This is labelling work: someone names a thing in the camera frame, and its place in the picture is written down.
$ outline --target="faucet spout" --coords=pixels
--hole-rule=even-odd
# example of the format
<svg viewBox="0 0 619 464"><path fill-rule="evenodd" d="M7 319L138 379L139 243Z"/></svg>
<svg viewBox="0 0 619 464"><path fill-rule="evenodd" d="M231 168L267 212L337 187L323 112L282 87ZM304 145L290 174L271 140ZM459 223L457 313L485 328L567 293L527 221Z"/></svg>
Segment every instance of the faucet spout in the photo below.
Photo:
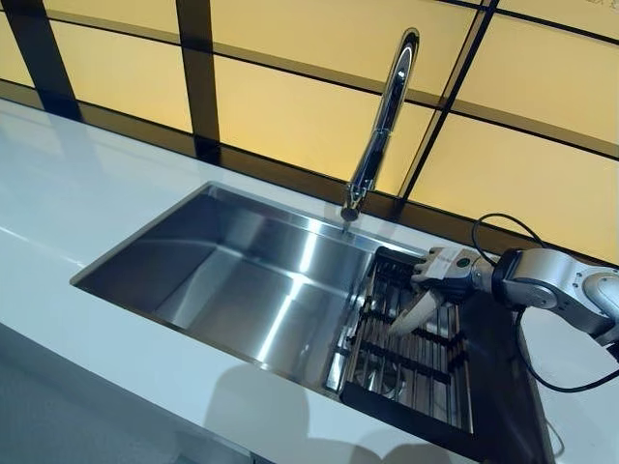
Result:
<svg viewBox="0 0 619 464"><path fill-rule="evenodd" d="M414 27L406 29L387 77L368 146L357 164L352 179L346 185L346 196L340 211L341 217L346 222L352 222L359 217L366 195L374 189L391 132L394 130L399 109L404 102L408 79L412 73L418 50L419 31Z"/></svg>

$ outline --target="sink basin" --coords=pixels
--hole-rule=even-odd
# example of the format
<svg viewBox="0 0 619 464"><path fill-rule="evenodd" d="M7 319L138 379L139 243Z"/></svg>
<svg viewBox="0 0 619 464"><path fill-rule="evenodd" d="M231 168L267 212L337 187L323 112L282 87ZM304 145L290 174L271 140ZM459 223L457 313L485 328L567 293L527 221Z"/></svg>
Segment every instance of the sink basin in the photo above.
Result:
<svg viewBox="0 0 619 464"><path fill-rule="evenodd" d="M385 245L208 184L72 283L321 392Z"/></svg>

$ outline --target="dish rack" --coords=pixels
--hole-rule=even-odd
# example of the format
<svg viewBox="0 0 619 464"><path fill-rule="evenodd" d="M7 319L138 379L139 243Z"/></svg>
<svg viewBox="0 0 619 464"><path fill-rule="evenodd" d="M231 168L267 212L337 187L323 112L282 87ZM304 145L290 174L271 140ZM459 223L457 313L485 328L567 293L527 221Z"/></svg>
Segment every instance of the dish rack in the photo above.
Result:
<svg viewBox="0 0 619 464"><path fill-rule="evenodd" d="M467 341L458 306L442 305L408 335L387 333L417 295L410 277L419 262L377 250L358 293L359 309L334 350L326 387L343 403L422 437L429 430L445 436L443 426L472 434Z"/></svg>

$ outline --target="kitchen faucet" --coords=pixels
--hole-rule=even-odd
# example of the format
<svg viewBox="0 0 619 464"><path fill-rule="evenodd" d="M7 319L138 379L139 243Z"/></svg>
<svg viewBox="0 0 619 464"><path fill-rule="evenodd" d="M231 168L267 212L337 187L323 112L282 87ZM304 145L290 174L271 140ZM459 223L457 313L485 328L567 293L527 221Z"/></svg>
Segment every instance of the kitchen faucet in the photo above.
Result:
<svg viewBox="0 0 619 464"><path fill-rule="evenodd" d="M339 213L346 222L352 222L359 217L366 195L374 189L391 132L394 130L399 109L404 102L408 78L413 70L418 50L419 31L414 27L406 29L387 77L368 146L357 164L352 179L346 185L346 197Z"/></svg>

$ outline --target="black cable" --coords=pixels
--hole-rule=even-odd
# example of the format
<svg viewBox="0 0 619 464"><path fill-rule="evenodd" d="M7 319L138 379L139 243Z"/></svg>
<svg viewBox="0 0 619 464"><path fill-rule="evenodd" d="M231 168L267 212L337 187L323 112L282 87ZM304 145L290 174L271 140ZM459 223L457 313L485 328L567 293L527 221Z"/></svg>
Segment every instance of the black cable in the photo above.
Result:
<svg viewBox="0 0 619 464"><path fill-rule="evenodd" d="M515 330L516 330L516 333L515 333L515 335L516 335L516 351L518 353L518 356L520 357L520 359L522 360L522 362L526 366L526 369L529 371L529 373L533 376L533 378L535 380L540 382L542 385L544 385L548 389L554 390L556 392L561 392L561 393L578 393L578 392L586 392L587 390L592 390L595 387L599 387L600 385L603 385L606 382L609 382L612 379L615 379L615 378L619 377L619 369L617 369L614 372L610 372L608 375L605 375L601 379L596 380L595 382L591 382L590 384L582 385L580 387L571 387L571 388L559 387L559 386L553 385L553 384L547 382L546 380L544 380L540 376L540 374L538 374L535 371L535 369L533 368L531 363L526 360L526 358L524 357L524 353L522 353L522 346L520 345L520 327L522 325L522 316L524 315L524 311L525 310L523 309L522 311L520 311L518 313L518 316L516 316L516 322L514 323L514 327L515 327Z"/></svg>
<svg viewBox="0 0 619 464"><path fill-rule="evenodd" d="M484 222L484 219L488 219L488 218L505 218L505 219L509 219L513 222L515 222L516 224L518 224L520 227L522 227L524 230L526 230L531 237L538 243L538 245L542 248L548 248L548 246L542 241L542 239L540 238L540 236L538 234L536 234L533 229L531 229L528 225L526 225L524 222L522 222L520 219L517 219L513 216L510 215L506 215L505 213L488 213L487 215L483 215L482 217L480 217L479 219L477 219L474 223L473 223L473 228L471 229L471 241L473 242L473 247L475 247L475 249L477 250L478 253L480 253L480 255L488 262L490 263L490 265L492 267L496 266L496 262L492 261L490 259L490 257L482 250L482 248L480 247L479 243L477 242L477 229L479 228L479 226Z"/></svg>
<svg viewBox="0 0 619 464"><path fill-rule="evenodd" d="M480 253L480 255L488 263L490 263L490 265L492 265L492 267L495 267L497 263L490 259L490 257L482 250L482 248L479 246L479 243L477 242L477 229L484 222L484 219L488 219L488 218L505 218L505 219L509 219L515 222L520 227L522 227L524 230L526 230L531 235L531 237L538 243L540 247L547 248L547 245L540 238L540 236L536 234L533 231L533 229L531 229L528 225L526 225L520 219L517 219L510 215L506 215L504 213L488 213L487 215L483 215L482 217L480 217L473 223L473 228L471 229L471 241L473 242L473 246L475 247L477 252ZM612 379L619 377L619 369L617 369L614 372L611 372L608 375L605 375L601 379L596 380L595 382L591 382L589 384L582 385L580 387L571 387L571 388L559 387L557 385L553 385L549 383L548 381L544 380L542 376L540 376L540 374L538 374L536 370L533 368L533 365L531 365L531 363L524 357L524 353L522 352L522 345L520 344L520 328L522 326L522 316L524 315L524 311L525 309L522 309L518 312L516 321L514 323L515 337L516 337L516 351L518 353L518 357L520 358L522 363L525 365L529 373L533 376L533 378L537 380L538 382L540 382L542 385L544 385L546 388L554 390L555 392L561 392L561 393L586 392L587 390L592 390L595 387L599 387L600 385L603 385L606 382L610 382Z"/></svg>

